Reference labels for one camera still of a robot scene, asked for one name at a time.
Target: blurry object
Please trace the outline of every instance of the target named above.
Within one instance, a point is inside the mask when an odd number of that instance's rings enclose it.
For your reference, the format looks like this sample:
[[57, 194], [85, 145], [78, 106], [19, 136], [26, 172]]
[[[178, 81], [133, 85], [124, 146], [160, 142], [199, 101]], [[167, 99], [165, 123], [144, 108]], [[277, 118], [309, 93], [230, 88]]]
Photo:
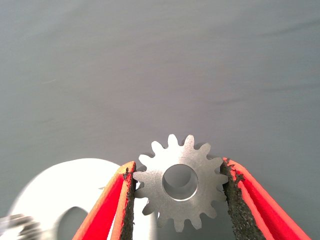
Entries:
[[0, 236], [0, 240], [38, 240], [40, 238], [40, 224], [31, 216], [10, 215], [1, 218], [0, 222], [7, 226], [7, 231]]

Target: gear tooth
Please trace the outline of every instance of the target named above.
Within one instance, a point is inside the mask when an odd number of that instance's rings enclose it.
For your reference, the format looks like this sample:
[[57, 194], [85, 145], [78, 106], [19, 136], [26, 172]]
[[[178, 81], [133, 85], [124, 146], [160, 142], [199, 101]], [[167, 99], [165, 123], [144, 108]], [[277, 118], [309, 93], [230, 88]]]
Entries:
[[139, 161], [148, 168], [148, 164], [151, 161], [151, 157], [149, 157], [148, 155], [145, 155], [145, 154], [141, 154], [139, 156]]
[[211, 145], [209, 143], [205, 143], [200, 147], [199, 151], [201, 151], [203, 155], [207, 156], [208, 153], [210, 152], [210, 149], [211, 149]]
[[178, 139], [174, 134], [170, 134], [168, 137], [168, 146], [178, 146]]
[[163, 228], [166, 225], [167, 221], [168, 221], [168, 218], [161, 215], [161, 213], [160, 213], [158, 221], [157, 221], [157, 226], [159, 228]]
[[195, 137], [193, 135], [188, 135], [184, 141], [184, 146], [185, 147], [192, 147], [194, 148], [195, 146]]
[[154, 153], [158, 153], [158, 152], [160, 152], [161, 150], [164, 149], [164, 148], [162, 147], [162, 145], [161, 145], [159, 142], [157, 142], [157, 141], [153, 141], [153, 142], [151, 143], [151, 147], [152, 147], [152, 150], [153, 150]]
[[226, 175], [218, 174], [218, 178], [219, 178], [218, 181], [220, 184], [226, 184], [227, 182], [229, 182], [229, 178]]
[[145, 174], [146, 174], [146, 172], [144, 172], [144, 171], [136, 171], [133, 173], [133, 178], [139, 182], [144, 183], [146, 180]]
[[154, 204], [149, 201], [147, 205], [145, 205], [144, 209], [142, 210], [143, 215], [149, 215], [152, 214], [155, 211]]
[[205, 215], [207, 215], [209, 218], [212, 218], [212, 219], [216, 218], [217, 216], [217, 212], [213, 207], [210, 207], [204, 213]]
[[193, 226], [196, 230], [198, 230], [198, 229], [201, 228], [202, 224], [201, 224], [201, 219], [200, 219], [200, 216], [199, 216], [199, 215], [194, 216], [192, 219], [190, 219], [190, 221], [191, 221], [192, 226]]
[[212, 162], [212, 167], [214, 169], [220, 167], [221, 164], [223, 163], [223, 160], [221, 157], [215, 157], [215, 158], [211, 159], [210, 161]]
[[227, 199], [227, 197], [223, 192], [216, 190], [216, 193], [214, 195], [214, 200], [220, 201], [220, 202], [225, 202], [226, 199]]
[[185, 227], [185, 221], [181, 221], [181, 220], [177, 220], [177, 219], [173, 219], [174, 221], [174, 228], [175, 228], [175, 231], [177, 233], [181, 233], [183, 230], [184, 230], [184, 227]]
[[147, 197], [147, 192], [148, 191], [146, 190], [146, 187], [139, 188], [139, 189], [135, 190], [134, 197], [137, 198], [137, 199], [146, 198]]

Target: gray backdrop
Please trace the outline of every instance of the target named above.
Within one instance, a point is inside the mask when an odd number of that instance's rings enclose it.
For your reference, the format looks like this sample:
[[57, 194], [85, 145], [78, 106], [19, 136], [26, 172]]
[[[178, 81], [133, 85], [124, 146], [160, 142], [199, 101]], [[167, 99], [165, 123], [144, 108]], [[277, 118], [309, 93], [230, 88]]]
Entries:
[[[191, 133], [319, 238], [319, 93], [318, 0], [0, 0], [0, 215], [54, 164]], [[159, 236], [232, 239], [223, 215]]]

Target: gear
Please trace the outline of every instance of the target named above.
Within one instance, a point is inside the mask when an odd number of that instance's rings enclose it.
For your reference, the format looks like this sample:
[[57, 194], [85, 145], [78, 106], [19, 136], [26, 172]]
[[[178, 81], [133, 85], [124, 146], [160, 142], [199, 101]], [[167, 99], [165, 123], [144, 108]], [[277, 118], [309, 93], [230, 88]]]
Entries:
[[[222, 158], [207, 158], [211, 148], [208, 143], [199, 149], [195, 149], [194, 145], [195, 139], [192, 135], [188, 135], [184, 144], [179, 145], [176, 136], [170, 134], [168, 148], [163, 148], [160, 143], [153, 141], [151, 146], [155, 156], [139, 156], [140, 162], [146, 166], [146, 171], [133, 174], [134, 179], [144, 183], [144, 187], [136, 190], [135, 197], [148, 198], [143, 214], [158, 212], [159, 227], [163, 227], [168, 219], [173, 219], [175, 230], [182, 232], [185, 220], [189, 219], [195, 229], [200, 229], [200, 214], [205, 213], [208, 217], [215, 218], [217, 213], [211, 202], [226, 200], [224, 193], [217, 190], [217, 187], [227, 183], [228, 177], [215, 172], [222, 164]], [[170, 186], [164, 175], [174, 166], [190, 168], [194, 181], [190, 180], [182, 187]]]

